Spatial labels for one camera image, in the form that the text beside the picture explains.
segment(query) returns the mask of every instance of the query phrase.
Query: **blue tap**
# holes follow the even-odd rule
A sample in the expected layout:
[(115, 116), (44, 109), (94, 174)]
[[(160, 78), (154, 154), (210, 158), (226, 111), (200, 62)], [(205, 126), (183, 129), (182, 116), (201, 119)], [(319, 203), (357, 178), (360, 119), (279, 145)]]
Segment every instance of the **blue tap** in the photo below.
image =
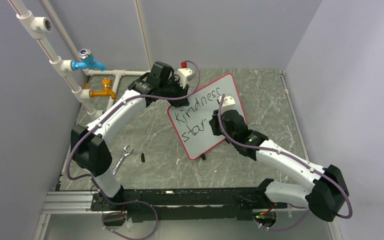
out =
[(105, 70), (105, 66), (98, 62), (94, 61), (94, 55), (91, 53), (89, 49), (82, 49), (78, 52), (78, 57), (82, 62), (72, 61), (71, 68), (73, 70), (78, 69), (99, 69), (101, 71)]

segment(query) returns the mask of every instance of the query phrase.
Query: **wall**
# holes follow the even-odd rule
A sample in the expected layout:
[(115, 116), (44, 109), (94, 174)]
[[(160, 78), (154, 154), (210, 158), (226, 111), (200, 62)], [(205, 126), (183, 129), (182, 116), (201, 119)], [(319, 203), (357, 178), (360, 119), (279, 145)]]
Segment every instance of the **wall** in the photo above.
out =
[[(46, 16), (38, 0), (25, 0)], [(53, 31), (63, 59), (69, 49)], [(86, 80), (75, 74), (79, 84)], [(0, 0), (0, 239), (33, 237), (46, 192), (56, 185), (80, 104), (7, 1)]]
[(138, 0), (151, 61), (285, 69), (321, 0)]
[(384, 240), (384, 1), (324, 0), (286, 84), (310, 159), (340, 167), (348, 185), (344, 239)]
[(90, 49), (109, 70), (150, 69), (134, 0), (50, 3), (78, 50)]

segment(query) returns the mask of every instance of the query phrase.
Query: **orange faucet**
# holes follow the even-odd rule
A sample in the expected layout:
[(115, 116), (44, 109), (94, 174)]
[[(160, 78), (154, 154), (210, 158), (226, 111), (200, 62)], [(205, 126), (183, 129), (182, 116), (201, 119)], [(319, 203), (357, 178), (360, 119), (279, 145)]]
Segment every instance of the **orange faucet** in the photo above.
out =
[(90, 91), (89, 96), (91, 98), (94, 97), (108, 97), (111, 96), (112, 99), (116, 99), (117, 95), (111, 90), (111, 85), (113, 85), (113, 81), (108, 78), (102, 79), (102, 91)]

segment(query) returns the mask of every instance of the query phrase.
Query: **silver wrench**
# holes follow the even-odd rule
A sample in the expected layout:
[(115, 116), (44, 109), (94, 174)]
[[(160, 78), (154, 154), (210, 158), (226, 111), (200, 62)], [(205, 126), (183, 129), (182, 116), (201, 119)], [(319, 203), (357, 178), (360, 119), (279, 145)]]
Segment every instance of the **silver wrench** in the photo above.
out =
[(120, 160), (118, 160), (117, 164), (115, 165), (114, 169), (112, 170), (112, 175), (116, 175), (117, 171), (120, 169), (120, 166), (125, 161), (127, 156), (133, 153), (133, 148), (129, 151), (127, 150), (130, 147), (130, 145), (127, 145), (123, 148), (123, 156), (121, 156)]

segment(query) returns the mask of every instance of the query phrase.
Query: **whiteboard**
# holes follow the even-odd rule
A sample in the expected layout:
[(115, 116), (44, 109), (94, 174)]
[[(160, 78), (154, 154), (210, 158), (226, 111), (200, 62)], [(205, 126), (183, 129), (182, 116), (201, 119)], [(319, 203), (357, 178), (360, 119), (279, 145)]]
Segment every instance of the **whiteboard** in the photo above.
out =
[(238, 113), (245, 117), (241, 98), (235, 79), (231, 73), (210, 82), (188, 97), (189, 106), (167, 109), (168, 116), (177, 136), (191, 160), (199, 158), (217, 144), (223, 142), (224, 136), (214, 136), (209, 121), (213, 111), (219, 109), (217, 98), (222, 94), (230, 94)]

